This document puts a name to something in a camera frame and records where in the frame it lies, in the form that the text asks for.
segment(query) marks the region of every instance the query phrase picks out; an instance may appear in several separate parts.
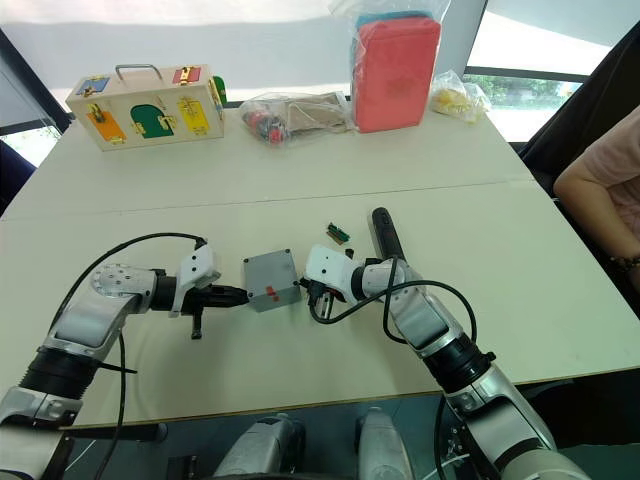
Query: plastic bag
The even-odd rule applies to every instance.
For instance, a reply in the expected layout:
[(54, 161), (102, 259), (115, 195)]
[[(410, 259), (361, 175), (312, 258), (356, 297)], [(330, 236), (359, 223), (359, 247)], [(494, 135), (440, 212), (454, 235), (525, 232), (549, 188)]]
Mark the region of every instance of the plastic bag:
[(352, 21), (351, 102), (361, 132), (417, 125), (450, 0), (337, 0)]
[(491, 102), (475, 83), (462, 83), (456, 72), (436, 75), (431, 84), (431, 110), (475, 123), (484, 112), (489, 111)]
[(270, 145), (284, 145), (311, 132), (342, 133), (353, 128), (342, 92), (321, 95), (267, 93), (240, 105), (251, 133)]

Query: red box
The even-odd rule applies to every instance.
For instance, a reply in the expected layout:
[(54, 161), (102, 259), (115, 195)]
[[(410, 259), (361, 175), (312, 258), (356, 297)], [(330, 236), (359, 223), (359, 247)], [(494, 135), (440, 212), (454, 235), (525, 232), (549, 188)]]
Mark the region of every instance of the red box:
[(353, 76), (354, 118), (363, 133), (418, 125), (440, 41), (440, 24), (428, 17), (363, 25)]

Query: green door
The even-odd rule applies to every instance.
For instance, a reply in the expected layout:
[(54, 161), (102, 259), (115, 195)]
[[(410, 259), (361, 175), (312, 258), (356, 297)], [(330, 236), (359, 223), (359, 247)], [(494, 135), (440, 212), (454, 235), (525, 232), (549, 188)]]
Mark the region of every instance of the green door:
[(173, 130), (169, 122), (164, 121), (164, 115), (158, 107), (153, 105), (136, 105), (131, 109), (131, 118), (136, 130), (144, 138), (170, 137)]

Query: black cable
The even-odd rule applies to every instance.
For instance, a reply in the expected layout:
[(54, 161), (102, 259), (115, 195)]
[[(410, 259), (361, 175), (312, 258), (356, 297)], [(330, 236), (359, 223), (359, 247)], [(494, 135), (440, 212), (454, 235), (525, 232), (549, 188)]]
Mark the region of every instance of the black cable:
[(396, 337), (389, 330), (389, 306), (391, 305), (391, 287), (393, 286), (393, 282), (396, 278), (396, 267), (398, 266), (398, 256), (393, 255), (393, 262), (391, 263), (391, 273), (389, 273), (389, 283), (387, 283), (387, 294), (384, 298), (384, 313), (382, 314), (382, 330), (384, 330), (384, 334), (389, 338), (389, 340), (393, 340), (396, 343), (404, 343), (407, 341), (404, 338)]
[[(309, 310), (311, 312), (311, 316), (314, 318), (314, 320), (320, 322), (320, 323), (324, 323), (324, 324), (331, 324), (331, 323), (336, 323), (339, 322), (340, 320), (343, 320), (344, 318), (348, 317), (349, 315), (353, 314), (354, 312), (357, 312), (358, 310), (360, 310), (362, 307), (368, 305), (369, 303), (377, 300), (378, 298), (382, 297), (383, 295), (386, 296), (385, 298), (385, 310), (384, 310), (384, 317), (382, 320), (382, 327), (385, 331), (385, 334), (387, 335), (387, 337), (389, 337), (391, 340), (398, 342), (398, 343), (406, 343), (406, 341), (402, 338), (399, 337), (395, 337), (388, 328), (388, 316), (389, 316), (389, 303), (390, 303), (390, 299), (391, 299), (391, 294), (393, 292), (395, 292), (396, 290), (401, 290), (403, 288), (407, 288), (407, 287), (414, 287), (414, 286), (421, 286), (421, 285), (426, 285), (426, 286), (433, 286), (433, 287), (440, 287), (444, 290), (447, 290), (448, 292), (453, 293), (458, 300), (460, 300), (460, 302), (462, 303), (462, 305), (464, 305), (464, 308), (467, 311), (467, 314), (469, 315), (469, 322), (471, 323), (471, 340), (473, 342), (476, 341), (476, 339), (478, 338), (478, 326), (476, 323), (476, 316), (475, 313), (473, 312), (473, 308), (471, 308), (471, 304), (469, 303), (469, 301), (464, 297), (464, 295), (462, 295), (462, 293), (460, 293), (458, 290), (456, 290), (454, 287), (452, 287), (451, 285), (447, 285), (446, 283), (442, 283), (442, 282), (438, 282), (435, 280), (414, 280), (411, 282), (405, 282), (405, 283), (400, 283), (398, 285), (394, 285), (391, 286), (391, 284), (393, 283), (394, 280), (394, 276), (395, 276), (395, 267), (396, 267), (396, 263), (397, 263), (397, 258), (394, 257), (394, 261), (392, 263), (391, 266), (391, 273), (389, 276), (389, 284), (387, 285), (387, 288), (382, 290), (381, 292), (376, 293), (375, 295), (367, 298), (366, 300), (363, 300), (362, 302), (354, 305), (353, 307), (349, 308), (348, 310), (345, 310), (344, 312), (342, 312), (340, 315), (337, 315), (334, 318), (320, 318), (318, 317), (318, 315), (316, 315), (315, 309), (313, 306), (310, 306)], [(446, 399), (444, 397), (444, 395), (442, 395), (442, 397), (440, 397), (440, 403), (438, 404), (438, 409), (436, 411), (436, 419), (435, 419), (435, 424), (434, 424), (434, 430), (433, 430), (433, 458), (436, 464), (436, 470), (438, 472), (438, 476), (440, 477), (440, 480), (446, 480), (446, 476), (444, 474), (444, 469), (442, 468), (442, 462), (441, 462), (441, 456), (440, 456), (440, 430), (441, 430), (441, 425), (442, 425), (442, 416), (444, 414), (444, 407), (445, 405), (447, 405)]]
[(125, 363), (125, 349), (124, 349), (124, 337), (122, 336), (122, 332), (118, 336), (118, 342), (120, 344), (120, 406), (118, 408), (118, 423), (116, 424), (116, 429), (113, 432), (113, 438), (111, 439), (111, 443), (109, 444), (109, 448), (107, 453), (104, 455), (102, 462), (100, 463), (100, 467), (96, 472), (95, 480), (100, 480), (102, 475), (104, 474), (111, 457), (113, 456), (113, 452), (116, 449), (116, 445), (118, 444), (118, 439), (120, 437), (120, 431), (122, 430), (122, 422), (124, 420), (124, 405), (127, 397), (127, 377), (126, 377), (126, 363)]
[(460, 300), (465, 310), (467, 311), (467, 314), (469, 315), (469, 321), (471, 322), (471, 339), (475, 341), (475, 337), (477, 335), (476, 316), (473, 313), (473, 309), (471, 308), (469, 301), (464, 297), (464, 295), (462, 295), (462, 293), (460, 293), (458, 290), (453, 288), (451, 285), (447, 285), (446, 283), (438, 282), (436, 280), (412, 280), (410, 282), (399, 283), (398, 285), (394, 285), (391, 288), (385, 288), (384, 290), (379, 291), (378, 293), (376, 293), (375, 295), (372, 295), (366, 300), (362, 300), (361, 302), (357, 303), (353, 307), (349, 308), (348, 310), (345, 310), (340, 315), (337, 315), (333, 318), (319, 317), (315, 311), (314, 305), (309, 305), (309, 313), (311, 314), (311, 317), (316, 322), (323, 323), (325, 325), (330, 325), (332, 323), (339, 322), (340, 320), (344, 320), (349, 315), (352, 315), (358, 310), (360, 310), (362, 307), (365, 307), (369, 305), (371, 302), (378, 300), (383, 295), (386, 295), (387, 292), (393, 293), (396, 290), (402, 290), (403, 288), (421, 287), (421, 286), (440, 287), (448, 292), (453, 293), (458, 298), (458, 300)]
[(144, 240), (149, 240), (150, 238), (158, 238), (158, 237), (189, 238), (191, 240), (195, 240), (196, 248), (199, 248), (202, 245), (206, 245), (207, 244), (207, 241), (204, 238), (199, 237), (197, 235), (191, 235), (189, 233), (178, 233), (178, 232), (160, 232), (160, 233), (150, 233), (149, 235), (143, 235), (141, 237), (132, 238), (131, 240), (127, 240), (126, 242), (115, 246), (114, 248), (112, 248), (111, 250), (106, 252), (105, 254), (101, 255), (91, 265), (89, 265), (87, 268), (85, 268), (85, 270), (80, 274), (80, 276), (77, 278), (77, 280), (74, 282), (74, 284), (69, 289), (69, 292), (67, 292), (67, 295), (62, 300), (62, 303), (60, 303), (60, 306), (58, 307), (58, 310), (56, 311), (56, 314), (53, 316), (53, 320), (51, 321), (51, 326), (49, 327), (49, 330), (51, 330), (51, 328), (53, 328), (55, 323), (60, 318), (60, 315), (62, 315), (62, 312), (64, 312), (64, 309), (67, 308), (67, 305), (69, 304), (69, 301), (71, 300), (71, 297), (73, 297), (73, 294), (76, 292), (76, 290), (78, 289), (78, 287), (80, 286), (82, 281), (87, 277), (87, 275), (89, 275), (93, 271), (94, 268), (96, 268), (98, 265), (100, 265), (100, 263), (102, 263), (104, 260), (109, 258), (111, 255), (114, 255), (115, 253), (118, 253), (119, 251), (124, 250), (129, 245), (133, 245), (134, 243), (142, 242)]

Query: table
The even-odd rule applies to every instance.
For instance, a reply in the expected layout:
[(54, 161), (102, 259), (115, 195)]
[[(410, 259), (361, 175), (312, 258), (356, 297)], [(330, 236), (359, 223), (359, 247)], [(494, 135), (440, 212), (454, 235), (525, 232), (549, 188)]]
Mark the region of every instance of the table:
[(268, 147), (227, 110), (225, 138), (101, 152), (74, 122), (4, 219), (224, 205), (531, 180), (486, 118), (428, 111), (377, 134)]
[[(242, 284), (242, 259), (291, 248), (299, 273), (334, 221), (356, 257), (373, 254), (367, 219), (385, 206), (407, 258), (425, 278), (456, 286), (478, 317), (478, 343), (514, 382), (534, 382), (640, 364), (640, 325), (550, 199), (531, 180), (390, 193), (50, 215), (0, 222), (0, 390), (19, 381), (51, 315), (76, 275), (116, 243), (174, 230), (207, 236), (220, 283)], [(190, 251), (153, 240), (114, 257), (171, 271)], [(468, 328), (464, 310), (440, 298)], [(9, 329), (7, 322), (13, 322)], [(127, 423), (353, 401), (439, 388), (421, 362), (382, 333), (381, 308), (332, 326), (304, 304), (262, 314), (248, 306), (205, 311), (204, 338), (187, 317), (130, 316), (125, 328)], [(117, 363), (117, 348), (108, 362)], [(118, 376), (99, 372), (76, 426), (113, 424)]]

